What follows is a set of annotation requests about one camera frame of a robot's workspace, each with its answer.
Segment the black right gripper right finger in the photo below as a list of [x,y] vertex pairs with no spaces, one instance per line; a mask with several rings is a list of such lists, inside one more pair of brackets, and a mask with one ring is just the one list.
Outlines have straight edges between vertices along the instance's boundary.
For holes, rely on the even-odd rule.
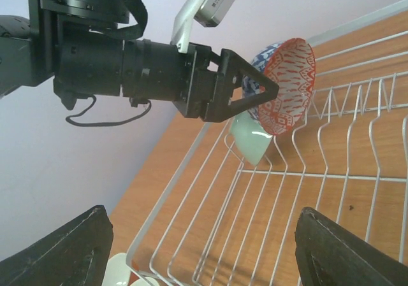
[[303,285],[407,285],[407,266],[304,207],[295,231]]

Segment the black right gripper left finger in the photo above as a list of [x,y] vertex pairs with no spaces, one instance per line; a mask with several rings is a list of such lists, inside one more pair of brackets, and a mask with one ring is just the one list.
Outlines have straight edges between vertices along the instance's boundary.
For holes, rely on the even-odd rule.
[[96,205],[1,261],[1,285],[101,285],[113,225]]

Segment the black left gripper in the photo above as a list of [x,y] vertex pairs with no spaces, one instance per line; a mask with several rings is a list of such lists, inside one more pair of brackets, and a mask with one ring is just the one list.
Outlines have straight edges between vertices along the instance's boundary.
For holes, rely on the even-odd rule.
[[[220,65],[227,87],[220,91],[221,107],[216,114],[214,90],[217,72],[209,70],[210,63]],[[185,54],[184,83],[180,96],[173,104],[185,118],[200,118],[204,122],[223,122],[250,108],[277,98],[279,86],[262,70],[243,59],[236,52],[223,48],[221,56],[209,46],[190,43]],[[260,92],[232,100],[233,89],[241,86],[244,92]]]

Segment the celadon green ceramic bowl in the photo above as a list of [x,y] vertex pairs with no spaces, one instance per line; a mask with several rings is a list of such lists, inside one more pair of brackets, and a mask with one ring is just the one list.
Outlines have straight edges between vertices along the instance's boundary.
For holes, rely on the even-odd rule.
[[234,137],[238,151],[253,166],[262,160],[273,137],[247,111],[233,118],[229,133]]

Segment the red patterned bowl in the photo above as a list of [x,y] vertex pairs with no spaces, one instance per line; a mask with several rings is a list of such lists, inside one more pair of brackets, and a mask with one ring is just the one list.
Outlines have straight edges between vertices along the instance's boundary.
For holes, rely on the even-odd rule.
[[267,134],[278,136],[291,130],[304,116],[314,90],[316,60],[309,42],[290,38],[266,46],[251,65],[277,83],[277,98],[248,110]]

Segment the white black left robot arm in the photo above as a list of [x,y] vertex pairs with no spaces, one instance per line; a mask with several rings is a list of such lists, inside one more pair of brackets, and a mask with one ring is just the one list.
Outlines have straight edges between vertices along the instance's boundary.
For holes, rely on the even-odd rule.
[[145,39],[142,0],[28,0],[29,17],[1,16],[1,95],[48,79],[68,110],[123,96],[173,103],[186,118],[222,122],[274,100],[277,83],[236,52],[191,43],[193,22],[216,27],[235,0],[186,0],[169,43]]

